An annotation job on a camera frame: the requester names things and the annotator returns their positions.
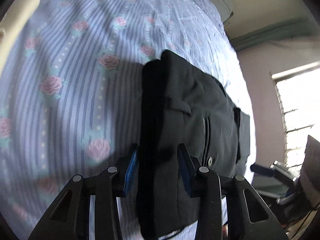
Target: wall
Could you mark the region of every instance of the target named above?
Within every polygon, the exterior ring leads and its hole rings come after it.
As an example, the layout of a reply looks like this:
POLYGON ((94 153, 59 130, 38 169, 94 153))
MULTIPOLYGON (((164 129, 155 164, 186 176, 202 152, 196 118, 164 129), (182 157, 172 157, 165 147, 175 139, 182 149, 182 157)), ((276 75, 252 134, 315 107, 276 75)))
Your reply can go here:
POLYGON ((284 132, 271 75, 320 60, 320 39, 268 42, 238 52, 252 100, 257 162, 284 161, 284 132))
POLYGON ((225 23, 230 39, 270 24, 308 15, 302 0, 232 0, 234 15, 225 23))

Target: window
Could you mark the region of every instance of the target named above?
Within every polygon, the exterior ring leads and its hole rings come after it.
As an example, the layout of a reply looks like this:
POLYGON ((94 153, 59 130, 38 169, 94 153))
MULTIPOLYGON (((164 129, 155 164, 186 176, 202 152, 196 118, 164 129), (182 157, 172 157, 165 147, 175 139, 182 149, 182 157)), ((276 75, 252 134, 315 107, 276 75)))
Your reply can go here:
POLYGON ((320 140, 320 68, 314 64, 302 73, 276 76, 284 121, 285 164, 300 170, 308 134, 320 140))

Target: pink wall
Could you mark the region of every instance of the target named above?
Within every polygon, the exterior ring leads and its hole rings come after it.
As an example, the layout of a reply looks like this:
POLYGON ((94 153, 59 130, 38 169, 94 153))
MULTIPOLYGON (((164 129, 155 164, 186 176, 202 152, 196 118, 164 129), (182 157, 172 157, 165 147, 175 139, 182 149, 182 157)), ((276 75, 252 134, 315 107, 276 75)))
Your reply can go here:
POLYGON ((271 75, 320 60, 320 39, 267 42, 238 52, 252 101, 257 162, 284 161, 284 131, 271 75))

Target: green trim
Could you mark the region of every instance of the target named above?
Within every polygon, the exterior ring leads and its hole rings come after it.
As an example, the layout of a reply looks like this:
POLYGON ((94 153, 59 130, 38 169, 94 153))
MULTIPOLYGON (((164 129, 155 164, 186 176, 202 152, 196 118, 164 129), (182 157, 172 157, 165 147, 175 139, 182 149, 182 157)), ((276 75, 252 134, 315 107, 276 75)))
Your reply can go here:
POLYGON ((230 43, 236 51, 240 51, 266 41, 313 36, 317 32, 317 26, 309 18, 295 18, 271 24, 262 29, 233 38, 230 43))

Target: bedsheet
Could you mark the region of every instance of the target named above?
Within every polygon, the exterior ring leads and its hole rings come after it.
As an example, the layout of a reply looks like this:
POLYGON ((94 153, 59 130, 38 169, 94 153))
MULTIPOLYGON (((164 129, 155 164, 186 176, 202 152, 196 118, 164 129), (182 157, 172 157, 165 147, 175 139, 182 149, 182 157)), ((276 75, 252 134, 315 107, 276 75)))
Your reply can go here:
MULTIPOLYGON (((217 78, 250 115, 252 181, 251 101, 209 0, 40 0, 0 77, 0 212, 20 239, 73 175, 96 175, 139 143, 141 69, 164 49, 217 78)), ((117 200, 124 240, 142 239, 136 184, 117 200)))

